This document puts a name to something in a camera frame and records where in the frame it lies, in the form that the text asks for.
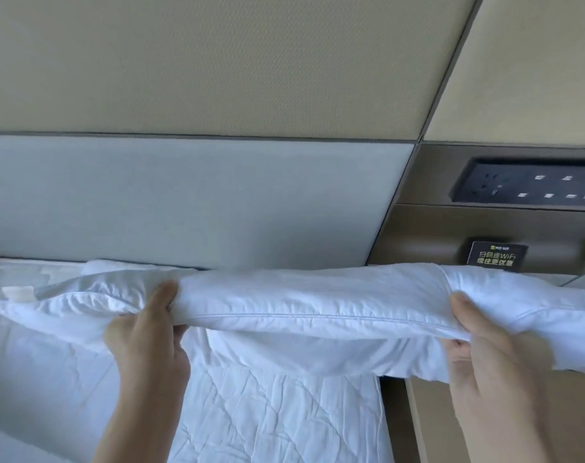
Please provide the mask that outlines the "person's right hand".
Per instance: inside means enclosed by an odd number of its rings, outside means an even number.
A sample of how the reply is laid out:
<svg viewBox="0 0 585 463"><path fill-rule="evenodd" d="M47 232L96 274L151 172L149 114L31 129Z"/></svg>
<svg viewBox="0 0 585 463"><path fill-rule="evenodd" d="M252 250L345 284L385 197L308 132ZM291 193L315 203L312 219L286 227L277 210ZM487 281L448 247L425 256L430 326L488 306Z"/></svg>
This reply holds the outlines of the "person's right hand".
<svg viewBox="0 0 585 463"><path fill-rule="evenodd" d="M505 405L513 411L536 413L538 383L512 336L479 309L478 330L469 334L469 341L440 340L455 410Z"/></svg>

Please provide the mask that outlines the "person's left hand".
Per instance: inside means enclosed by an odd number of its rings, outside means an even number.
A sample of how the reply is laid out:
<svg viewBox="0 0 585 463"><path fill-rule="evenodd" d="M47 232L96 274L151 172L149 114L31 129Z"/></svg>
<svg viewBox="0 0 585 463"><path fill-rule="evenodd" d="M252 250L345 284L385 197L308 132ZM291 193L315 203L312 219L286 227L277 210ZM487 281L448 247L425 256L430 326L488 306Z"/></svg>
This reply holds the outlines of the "person's left hand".
<svg viewBox="0 0 585 463"><path fill-rule="evenodd" d="M186 386L190 362L181 341L187 325L170 317L141 317L141 312L121 315L110 323L105 344L118 366L123 386Z"/></svg>

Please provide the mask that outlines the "white pillow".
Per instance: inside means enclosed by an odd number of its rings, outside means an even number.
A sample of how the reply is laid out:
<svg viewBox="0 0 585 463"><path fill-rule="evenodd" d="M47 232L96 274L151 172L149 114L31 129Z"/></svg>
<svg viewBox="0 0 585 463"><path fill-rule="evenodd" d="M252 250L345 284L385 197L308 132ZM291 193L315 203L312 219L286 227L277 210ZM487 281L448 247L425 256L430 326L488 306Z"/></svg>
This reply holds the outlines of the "white pillow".
<svg viewBox="0 0 585 463"><path fill-rule="evenodd" d="M438 338L470 338L450 308L461 291L509 333L543 338L555 369L585 372L585 289L527 275L436 264L247 272L100 266L52 285L3 287L0 315L104 352L111 320L139 313L158 285L174 280L173 323L189 326L196 366L447 383Z"/></svg>

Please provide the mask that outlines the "person's right forearm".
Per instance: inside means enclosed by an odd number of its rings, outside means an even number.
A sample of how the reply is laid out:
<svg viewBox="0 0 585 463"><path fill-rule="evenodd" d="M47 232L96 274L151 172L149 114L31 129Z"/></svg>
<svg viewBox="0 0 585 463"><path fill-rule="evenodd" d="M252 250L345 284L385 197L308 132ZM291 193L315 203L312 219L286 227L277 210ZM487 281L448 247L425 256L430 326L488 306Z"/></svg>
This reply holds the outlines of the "person's right forearm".
<svg viewBox="0 0 585 463"><path fill-rule="evenodd" d="M498 408L456 410L470 463L556 463L547 430L534 413Z"/></svg>

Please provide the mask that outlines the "person's left forearm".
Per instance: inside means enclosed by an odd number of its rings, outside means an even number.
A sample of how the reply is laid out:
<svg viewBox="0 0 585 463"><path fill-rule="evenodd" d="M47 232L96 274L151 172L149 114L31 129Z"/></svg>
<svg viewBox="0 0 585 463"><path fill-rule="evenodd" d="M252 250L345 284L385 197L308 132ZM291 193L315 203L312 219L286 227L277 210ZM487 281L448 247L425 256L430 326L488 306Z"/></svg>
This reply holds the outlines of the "person's left forearm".
<svg viewBox="0 0 585 463"><path fill-rule="evenodd" d="M187 377L121 377L91 463L167 463L187 385Z"/></svg>

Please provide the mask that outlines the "black sign card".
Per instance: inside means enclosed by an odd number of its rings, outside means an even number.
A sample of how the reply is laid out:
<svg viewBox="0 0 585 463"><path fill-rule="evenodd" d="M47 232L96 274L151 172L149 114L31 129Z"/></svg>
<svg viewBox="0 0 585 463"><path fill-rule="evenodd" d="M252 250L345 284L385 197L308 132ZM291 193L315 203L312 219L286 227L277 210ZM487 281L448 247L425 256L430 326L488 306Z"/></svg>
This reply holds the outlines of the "black sign card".
<svg viewBox="0 0 585 463"><path fill-rule="evenodd" d="M519 273L527 252L528 246L523 244L473 241L466 265Z"/></svg>

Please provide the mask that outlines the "grey padded headboard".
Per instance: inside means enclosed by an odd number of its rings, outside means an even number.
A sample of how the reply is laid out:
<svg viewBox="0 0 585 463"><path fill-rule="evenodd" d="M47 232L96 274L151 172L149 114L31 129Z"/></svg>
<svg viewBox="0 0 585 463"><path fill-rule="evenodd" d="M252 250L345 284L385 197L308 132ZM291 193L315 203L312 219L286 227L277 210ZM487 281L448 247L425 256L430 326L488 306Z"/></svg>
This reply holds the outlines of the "grey padded headboard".
<svg viewBox="0 0 585 463"><path fill-rule="evenodd" d="M366 263L412 144L0 136L0 257Z"/></svg>

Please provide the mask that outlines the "white quilted mattress pad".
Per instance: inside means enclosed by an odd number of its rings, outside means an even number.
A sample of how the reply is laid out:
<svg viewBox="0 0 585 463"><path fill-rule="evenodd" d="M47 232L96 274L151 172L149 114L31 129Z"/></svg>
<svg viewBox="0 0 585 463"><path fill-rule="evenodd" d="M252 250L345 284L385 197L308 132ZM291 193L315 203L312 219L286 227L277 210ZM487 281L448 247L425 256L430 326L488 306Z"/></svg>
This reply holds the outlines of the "white quilted mattress pad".
<svg viewBox="0 0 585 463"><path fill-rule="evenodd" d="M0 299L80 275L0 260ZM377 377L191 367L170 463L394 463ZM117 394L110 354L0 316L0 463L90 463Z"/></svg>

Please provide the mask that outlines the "wooden bedside table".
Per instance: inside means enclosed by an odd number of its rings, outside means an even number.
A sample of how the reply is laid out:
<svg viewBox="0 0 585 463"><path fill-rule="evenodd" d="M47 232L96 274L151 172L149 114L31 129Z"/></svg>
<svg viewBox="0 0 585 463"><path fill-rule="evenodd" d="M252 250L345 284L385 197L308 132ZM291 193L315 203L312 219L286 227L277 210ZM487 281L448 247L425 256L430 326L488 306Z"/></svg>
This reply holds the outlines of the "wooden bedside table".
<svg viewBox="0 0 585 463"><path fill-rule="evenodd" d="M405 380L421 463L470 463L449 386ZM548 423L559 463L585 463L585 374L551 372Z"/></svg>

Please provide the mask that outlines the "brown wall panel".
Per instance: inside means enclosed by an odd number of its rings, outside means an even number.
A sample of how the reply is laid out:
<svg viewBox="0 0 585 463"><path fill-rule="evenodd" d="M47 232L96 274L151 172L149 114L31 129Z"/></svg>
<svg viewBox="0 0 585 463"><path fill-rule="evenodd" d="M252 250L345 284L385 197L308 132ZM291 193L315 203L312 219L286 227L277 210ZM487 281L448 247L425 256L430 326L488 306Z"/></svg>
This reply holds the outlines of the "brown wall panel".
<svg viewBox="0 0 585 463"><path fill-rule="evenodd" d="M464 265L474 241L506 242L528 247L522 272L585 273L585 206L452 200L467 167L483 158L585 161L585 148L420 144L367 262Z"/></svg>

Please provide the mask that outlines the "black socket switch panel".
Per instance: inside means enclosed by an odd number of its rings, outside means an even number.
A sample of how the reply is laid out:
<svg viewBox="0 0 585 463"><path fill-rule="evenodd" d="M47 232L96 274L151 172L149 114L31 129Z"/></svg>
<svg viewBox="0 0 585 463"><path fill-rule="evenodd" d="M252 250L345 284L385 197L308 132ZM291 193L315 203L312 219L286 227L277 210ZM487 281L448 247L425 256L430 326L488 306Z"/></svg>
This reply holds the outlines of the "black socket switch panel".
<svg viewBox="0 0 585 463"><path fill-rule="evenodd" d="M457 203L585 207L585 159L476 158L450 197Z"/></svg>

